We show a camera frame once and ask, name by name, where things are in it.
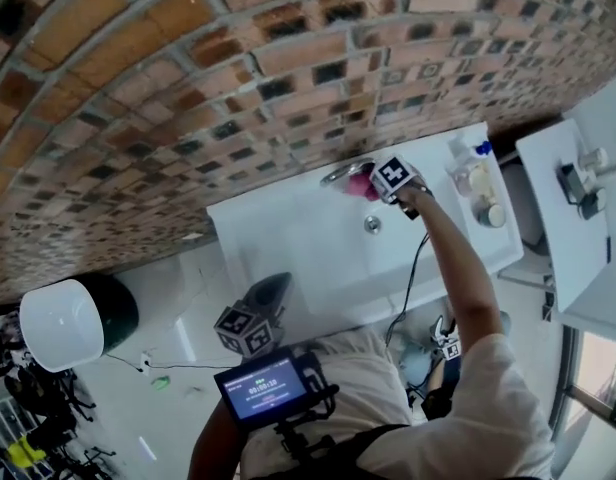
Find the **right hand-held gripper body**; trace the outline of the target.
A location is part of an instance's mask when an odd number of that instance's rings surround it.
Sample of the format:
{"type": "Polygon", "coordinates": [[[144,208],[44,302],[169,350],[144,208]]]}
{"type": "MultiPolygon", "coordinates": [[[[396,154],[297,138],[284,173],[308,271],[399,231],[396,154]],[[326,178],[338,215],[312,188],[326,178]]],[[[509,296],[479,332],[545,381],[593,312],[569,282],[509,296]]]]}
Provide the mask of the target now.
{"type": "Polygon", "coordinates": [[[393,155],[376,162],[370,180],[384,203],[397,205],[410,220],[420,216],[417,209],[397,198],[398,191],[404,186],[412,188],[413,183],[426,185],[420,172],[401,156],[393,155]]]}

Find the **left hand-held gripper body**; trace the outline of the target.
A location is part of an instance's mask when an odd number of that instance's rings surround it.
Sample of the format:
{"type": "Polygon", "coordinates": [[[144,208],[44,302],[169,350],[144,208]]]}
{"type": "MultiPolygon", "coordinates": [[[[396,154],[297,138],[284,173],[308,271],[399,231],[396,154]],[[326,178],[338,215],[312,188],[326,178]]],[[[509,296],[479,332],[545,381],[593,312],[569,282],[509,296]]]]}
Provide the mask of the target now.
{"type": "Polygon", "coordinates": [[[276,317],[264,316],[242,300],[227,306],[214,325],[224,348],[243,358],[256,358],[273,351],[283,338],[276,317]]]}

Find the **pink cloth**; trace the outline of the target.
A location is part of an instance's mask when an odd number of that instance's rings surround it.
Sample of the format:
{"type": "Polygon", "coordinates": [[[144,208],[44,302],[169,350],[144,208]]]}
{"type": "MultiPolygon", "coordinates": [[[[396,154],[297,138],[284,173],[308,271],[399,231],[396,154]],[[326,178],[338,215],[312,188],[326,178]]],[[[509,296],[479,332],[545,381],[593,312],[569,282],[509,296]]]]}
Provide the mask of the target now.
{"type": "Polygon", "coordinates": [[[374,202],[380,199],[370,177],[364,173],[354,174],[349,177],[345,193],[354,197],[361,197],[367,201],[374,202]]]}

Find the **chrome faucet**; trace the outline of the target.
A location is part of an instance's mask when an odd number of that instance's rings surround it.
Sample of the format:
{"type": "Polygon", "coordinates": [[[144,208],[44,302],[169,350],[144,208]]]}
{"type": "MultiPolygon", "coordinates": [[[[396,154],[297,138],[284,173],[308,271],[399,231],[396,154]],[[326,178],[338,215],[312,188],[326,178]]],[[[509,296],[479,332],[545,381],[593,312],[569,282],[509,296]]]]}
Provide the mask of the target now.
{"type": "Polygon", "coordinates": [[[350,178],[357,174],[370,172],[375,165],[375,161],[370,157],[363,157],[354,161],[349,161],[340,165],[337,169],[330,172],[320,180],[322,187],[328,187],[340,179],[350,178]]]}

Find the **person's left forearm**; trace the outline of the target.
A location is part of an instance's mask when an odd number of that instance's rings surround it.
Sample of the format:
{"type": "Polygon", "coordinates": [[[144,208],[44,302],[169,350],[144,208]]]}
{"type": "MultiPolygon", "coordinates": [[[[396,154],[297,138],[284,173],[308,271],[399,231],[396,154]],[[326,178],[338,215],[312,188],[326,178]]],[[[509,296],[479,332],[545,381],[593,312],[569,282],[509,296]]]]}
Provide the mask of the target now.
{"type": "Polygon", "coordinates": [[[247,437],[220,399],[194,445],[187,480],[233,480],[247,437]]]}

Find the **person's right forearm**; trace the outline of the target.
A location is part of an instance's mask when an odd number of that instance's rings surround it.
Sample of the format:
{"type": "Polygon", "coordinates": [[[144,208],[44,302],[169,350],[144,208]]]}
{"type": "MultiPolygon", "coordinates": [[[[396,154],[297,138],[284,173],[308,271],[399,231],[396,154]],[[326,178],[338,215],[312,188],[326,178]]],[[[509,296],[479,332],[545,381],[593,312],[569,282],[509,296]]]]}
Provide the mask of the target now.
{"type": "Polygon", "coordinates": [[[406,186],[399,201],[416,210],[428,231],[457,323],[462,352],[481,339],[503,332],[491,279],[463,233],[430,194],[406,186]]]}

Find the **white sink vanity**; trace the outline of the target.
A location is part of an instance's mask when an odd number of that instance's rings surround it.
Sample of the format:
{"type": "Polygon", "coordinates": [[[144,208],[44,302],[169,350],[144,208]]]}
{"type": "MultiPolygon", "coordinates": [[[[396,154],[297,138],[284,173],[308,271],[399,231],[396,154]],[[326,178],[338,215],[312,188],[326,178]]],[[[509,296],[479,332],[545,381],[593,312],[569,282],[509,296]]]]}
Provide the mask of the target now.
{"type": "MultiPolygon", "coordinates": [[[[493,155],[486,165],[506,224],[493,229],[477,222],[474,201],[458,193],[446,172],[453,159],[450,143],[457,138],[476,145],[485,140],[486,126],[415,139],[371,157],[399,155],[416,167],[487,271],[497,273],[523,256],[519,228],[493,155]]],[[[289,272],[294,290],[287,318],[344,326],[394,317],[445,296],[432,248],[421,243],[424,224],[398,206],[322,187],[320,180],[334,168],[326,165],[209,207],[234,287],[244,292],[269,275],[289,272]],[[378,234],[365,231],[367,216],[381,220],[378,234]]]]}

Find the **black chest monitor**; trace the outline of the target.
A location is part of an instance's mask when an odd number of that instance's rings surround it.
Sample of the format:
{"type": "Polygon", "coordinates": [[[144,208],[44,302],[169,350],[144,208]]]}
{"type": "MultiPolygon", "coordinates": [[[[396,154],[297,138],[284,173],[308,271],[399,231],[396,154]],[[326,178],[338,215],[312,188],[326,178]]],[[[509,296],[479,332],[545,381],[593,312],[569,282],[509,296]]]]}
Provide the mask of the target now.
{"type": "Polygon", "coordinates": [[[308,409],[307,383],[287,347],[218,373],[214,380],[233,420],[246,430],[308,409]]]}

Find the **blue capped bottle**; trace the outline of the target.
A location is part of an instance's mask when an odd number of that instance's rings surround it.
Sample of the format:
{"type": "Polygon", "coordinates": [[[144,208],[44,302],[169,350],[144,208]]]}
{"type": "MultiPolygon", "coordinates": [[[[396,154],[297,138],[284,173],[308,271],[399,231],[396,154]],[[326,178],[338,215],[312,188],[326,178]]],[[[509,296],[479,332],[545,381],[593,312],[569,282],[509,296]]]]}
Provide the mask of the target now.
{"type": "Polygon", "coordinates": [[[463,197],[472,197],[479,194],[472,192],[466,184],[466,170],[468,167],[484,162],[492,152],[492,145],[488,140],[481,141],[476,145],[467,145],[460,138],[450,143],[453,156],[452,161],[446,166],[446,172],[451,177],[458,193],[463,197]]]}

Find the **white cup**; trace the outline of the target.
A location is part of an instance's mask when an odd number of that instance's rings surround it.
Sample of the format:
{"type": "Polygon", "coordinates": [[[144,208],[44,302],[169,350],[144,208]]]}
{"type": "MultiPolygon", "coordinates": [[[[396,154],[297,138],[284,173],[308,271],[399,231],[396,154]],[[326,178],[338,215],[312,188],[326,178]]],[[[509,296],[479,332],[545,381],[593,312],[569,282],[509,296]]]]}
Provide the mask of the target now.
{"type": "Polygon", "coordinates": [[[467,168],[466,184],[472,192],[486,193],[490,190],[490,174],[484,162],[476,163],[467,168]]]}

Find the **dark blue cup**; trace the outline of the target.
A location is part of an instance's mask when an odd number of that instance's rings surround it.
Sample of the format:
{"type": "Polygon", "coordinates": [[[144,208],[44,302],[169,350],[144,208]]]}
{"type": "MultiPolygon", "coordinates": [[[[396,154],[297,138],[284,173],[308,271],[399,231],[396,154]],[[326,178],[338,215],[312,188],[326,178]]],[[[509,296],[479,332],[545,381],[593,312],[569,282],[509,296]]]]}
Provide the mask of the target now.
{"type": "Polygon", "coordinates": [[[484,227],[498,229],[506,224],[505,209],[498,203],[484,203],[476,208],[477,222],[484,227]]]}

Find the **black rectangular box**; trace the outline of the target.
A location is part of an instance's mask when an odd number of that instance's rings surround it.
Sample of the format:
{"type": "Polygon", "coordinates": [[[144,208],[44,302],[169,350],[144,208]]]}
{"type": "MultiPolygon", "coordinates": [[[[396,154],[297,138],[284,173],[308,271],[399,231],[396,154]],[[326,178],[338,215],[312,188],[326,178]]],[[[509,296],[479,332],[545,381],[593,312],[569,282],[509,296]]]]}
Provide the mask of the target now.
{"type": "Polygon", "coordinates": [[[579,173],[572,163],[557,168],[557,178],[564,191],[567,201],[571,205],[581,203],[586,195],[579,173]]]}

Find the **round white basin black base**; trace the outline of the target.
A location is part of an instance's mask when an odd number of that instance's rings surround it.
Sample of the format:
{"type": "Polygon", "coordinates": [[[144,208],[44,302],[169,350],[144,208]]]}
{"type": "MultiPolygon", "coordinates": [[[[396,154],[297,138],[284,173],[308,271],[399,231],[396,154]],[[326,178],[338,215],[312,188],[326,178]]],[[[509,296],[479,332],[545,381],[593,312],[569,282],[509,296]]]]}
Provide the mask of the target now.
{"type": "Polygon", "coordinates": [[[26,293],[19,322],[39,366],[58,373],[110,352],[138,328],[132,293],[116,278],[88,273],[26,293]]]}

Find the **white side table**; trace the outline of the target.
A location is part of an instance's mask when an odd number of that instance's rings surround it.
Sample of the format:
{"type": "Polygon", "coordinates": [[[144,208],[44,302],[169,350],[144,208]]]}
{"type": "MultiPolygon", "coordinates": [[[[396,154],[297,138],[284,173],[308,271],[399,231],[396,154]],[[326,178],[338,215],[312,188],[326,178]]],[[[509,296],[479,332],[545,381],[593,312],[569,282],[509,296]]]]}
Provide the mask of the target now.
{"type": "Polygon", "coordinates": [[[557,310],[565,312],[608,265],[605,213],[583,219],[558,181],[560,168],[577,166],[587,148],[577,123],[567,119],[518,140],[516,150],[543,224],[557,310]]]}

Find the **small white bottle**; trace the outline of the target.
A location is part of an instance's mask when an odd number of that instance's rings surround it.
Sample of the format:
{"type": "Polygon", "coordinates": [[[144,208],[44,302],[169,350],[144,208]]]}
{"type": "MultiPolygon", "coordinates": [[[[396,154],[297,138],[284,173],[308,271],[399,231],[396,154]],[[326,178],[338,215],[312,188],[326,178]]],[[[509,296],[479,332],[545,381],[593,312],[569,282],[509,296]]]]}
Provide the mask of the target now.
{"type": "Polygon", "coordinates": [[[578,165],[581,170],[596,172],[608,164],[608,154],[604,148],[597,148],[581,155],[578,165]]]}

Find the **grey cup on shelf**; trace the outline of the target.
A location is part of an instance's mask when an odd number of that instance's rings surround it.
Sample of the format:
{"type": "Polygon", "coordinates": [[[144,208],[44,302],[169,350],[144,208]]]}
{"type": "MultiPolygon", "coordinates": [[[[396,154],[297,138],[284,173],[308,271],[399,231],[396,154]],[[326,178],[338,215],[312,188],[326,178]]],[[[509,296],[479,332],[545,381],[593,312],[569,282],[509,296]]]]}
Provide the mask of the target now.
{"type": "Polygon", "coordinates": [[[606,189],[596,188],[587,193],[578,204],[579,216],[584,220],[590,220],[595,215],[605,210],[607,203],[606,189]]]}

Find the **black office chair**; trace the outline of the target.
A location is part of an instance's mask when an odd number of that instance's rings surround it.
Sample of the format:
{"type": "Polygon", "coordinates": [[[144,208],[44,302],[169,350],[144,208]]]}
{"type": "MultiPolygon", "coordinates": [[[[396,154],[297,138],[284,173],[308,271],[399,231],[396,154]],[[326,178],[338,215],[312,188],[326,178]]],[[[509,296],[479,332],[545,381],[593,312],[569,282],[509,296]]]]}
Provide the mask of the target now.
{"type": "Polygon", "coordinates": [[[72,370],[49,373],[36,363],[16,312],[0,316],[0,480],[117,480],[116,453],[80,428],[94,422],[95,408],[72,370]],[[24,435],[47,457],[20,469],[6,450],[24,435]]]}

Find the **person's light t-shirt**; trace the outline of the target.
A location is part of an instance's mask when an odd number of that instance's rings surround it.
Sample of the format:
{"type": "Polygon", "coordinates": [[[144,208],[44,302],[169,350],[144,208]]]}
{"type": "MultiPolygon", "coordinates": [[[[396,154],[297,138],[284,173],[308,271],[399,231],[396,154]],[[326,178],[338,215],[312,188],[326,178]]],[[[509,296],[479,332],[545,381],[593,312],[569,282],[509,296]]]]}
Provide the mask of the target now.
{"type": "Polygon", "coordinates": [[[398,369],[373,329],[305,341],[326,380],[339,386],[326,421],[300,427],[310,442],[331,435],[310,480],[551,479],[552,431],[506,336],[481,339],[463,357],[448,415],[417,421],[398,369]]]}

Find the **yellow green bag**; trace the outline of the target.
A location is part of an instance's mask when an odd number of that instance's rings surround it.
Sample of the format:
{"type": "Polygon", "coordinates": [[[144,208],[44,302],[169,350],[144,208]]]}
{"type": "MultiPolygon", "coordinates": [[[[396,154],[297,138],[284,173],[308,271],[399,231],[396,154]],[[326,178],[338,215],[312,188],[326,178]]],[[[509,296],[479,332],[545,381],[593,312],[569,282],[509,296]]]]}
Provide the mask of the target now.
{"type": "Polygon", "coordinates": [[[7,448],[6,456],[17,468],[26,469],[43,461],[47,454],[42,449],[33,448],[28,442],[27,436],[24,435],[7,448]]]}

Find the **large window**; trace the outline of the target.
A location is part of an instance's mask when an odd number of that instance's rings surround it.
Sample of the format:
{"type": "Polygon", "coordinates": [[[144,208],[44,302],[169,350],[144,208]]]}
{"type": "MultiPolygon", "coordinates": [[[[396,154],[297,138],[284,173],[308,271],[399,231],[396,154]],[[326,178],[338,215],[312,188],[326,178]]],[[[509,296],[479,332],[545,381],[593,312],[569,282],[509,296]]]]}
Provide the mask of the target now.
{"type": "Polygon", "coordinates": [[[597,416],[616,428],[616,341],[564,328],[565,428],[597,416]]]}

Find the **black monitor mount rig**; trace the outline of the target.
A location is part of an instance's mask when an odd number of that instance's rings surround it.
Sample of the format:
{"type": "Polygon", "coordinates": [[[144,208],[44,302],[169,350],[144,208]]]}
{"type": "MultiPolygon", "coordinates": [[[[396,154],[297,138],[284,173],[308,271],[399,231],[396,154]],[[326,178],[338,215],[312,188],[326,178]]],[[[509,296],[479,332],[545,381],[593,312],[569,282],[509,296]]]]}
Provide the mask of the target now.
{"type": "Polygon", "coordinates": [[[328,383],[314,352],[306,352],[294,358],[293,365],[306,388],[306,394],[292,401],[283,410],[283,418],[275,425],[274,430],[282,437],[284,450],[294,460],[303,464],[312,461],[315,452],[328,450],[335,445],[333,437],[328,434],[310,444],[308,438],[297,428],[328,420],[336,408],[335,395],[339,392],[339,386],[328,383]]]}

